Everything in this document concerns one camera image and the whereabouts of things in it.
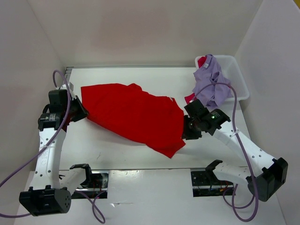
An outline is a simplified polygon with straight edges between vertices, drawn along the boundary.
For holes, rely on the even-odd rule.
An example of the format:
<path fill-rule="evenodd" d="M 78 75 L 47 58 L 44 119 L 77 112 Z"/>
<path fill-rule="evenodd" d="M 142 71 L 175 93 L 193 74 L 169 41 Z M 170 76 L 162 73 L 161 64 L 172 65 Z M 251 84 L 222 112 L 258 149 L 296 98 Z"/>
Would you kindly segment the red t shirt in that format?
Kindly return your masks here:
<path fill-rule="evenodd" d="M 184 112 L 176 100 L 154 96 L 132 83 L 81 87 L 88 119 L 133 142 L 172 158 L 185 146 Z"/>

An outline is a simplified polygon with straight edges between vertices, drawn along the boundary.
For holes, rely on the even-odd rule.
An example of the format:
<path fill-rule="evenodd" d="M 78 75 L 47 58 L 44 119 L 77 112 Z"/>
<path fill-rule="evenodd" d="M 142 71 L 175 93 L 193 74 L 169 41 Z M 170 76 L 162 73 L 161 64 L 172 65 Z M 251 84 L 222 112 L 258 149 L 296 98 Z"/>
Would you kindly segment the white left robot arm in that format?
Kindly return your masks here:
<path fill-rule="evenodd" d="M 38 119 L 40 149 L 28 191 L 19 195 L 20 204 L 32 215 L 63 214 L 70 210 L 71 196 L 91 181 L 88 164 L 76 164 L 59 177 L 63 142 L 70 122 L 88 116 L 78 96 L 67 89 L 48 93 L 49 104 Z"/>

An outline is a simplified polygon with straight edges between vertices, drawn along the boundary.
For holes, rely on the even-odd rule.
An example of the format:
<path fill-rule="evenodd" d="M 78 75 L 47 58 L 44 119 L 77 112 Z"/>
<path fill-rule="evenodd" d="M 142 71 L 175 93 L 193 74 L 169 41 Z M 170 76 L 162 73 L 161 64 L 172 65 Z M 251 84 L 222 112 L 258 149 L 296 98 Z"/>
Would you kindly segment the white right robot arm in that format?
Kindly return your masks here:
<path fill-rule="evenodd" d="M 263 151 L 239 129 L 222 110 L 209 111 L 200 100 L 185 106 L 184 131 L 182 138 L 197 140 L 202 133 L 208 133 L 221 141 L 241 159 L 248 168 L 229 165 L 222 160 L 214 160 L 205 171 L 211 180 L 229 181 L 245 185 L 253 195 L 266 202 L 285 183 L 288 163 L 282 157 L 275 158 Z"/>

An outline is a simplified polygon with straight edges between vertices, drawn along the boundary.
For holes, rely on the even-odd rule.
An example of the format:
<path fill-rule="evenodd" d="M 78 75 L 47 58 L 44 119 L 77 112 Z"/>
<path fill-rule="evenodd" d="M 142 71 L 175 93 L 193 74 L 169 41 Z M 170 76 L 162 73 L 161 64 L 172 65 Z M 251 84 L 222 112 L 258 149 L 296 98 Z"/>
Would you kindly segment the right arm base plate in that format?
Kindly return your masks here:
<path fill-rule="evenodd" d="M 218 180 L 208 175 L 204 169 L 191 170 L 193 197 L 210 197 L 233 194 L 233 183 Z"/>

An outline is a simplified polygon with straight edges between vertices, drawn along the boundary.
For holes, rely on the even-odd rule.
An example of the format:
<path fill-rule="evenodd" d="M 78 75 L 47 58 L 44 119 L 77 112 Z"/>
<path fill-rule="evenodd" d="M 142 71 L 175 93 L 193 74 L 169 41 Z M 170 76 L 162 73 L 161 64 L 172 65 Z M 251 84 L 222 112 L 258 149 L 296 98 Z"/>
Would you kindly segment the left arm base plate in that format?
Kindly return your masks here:
<path fill-rule="evenodd" d="M 72 199 L 84 198 L 79 192 L 86 194 L 93 199 L 100 193 L 99 198 L 107 198 L 109 172 L 92 171 L 87 183 L 86 172 L 84 169 L 73 169 L 69 171 L 60 171 L 60 187 L 67 188 L 71 193 Z"/>

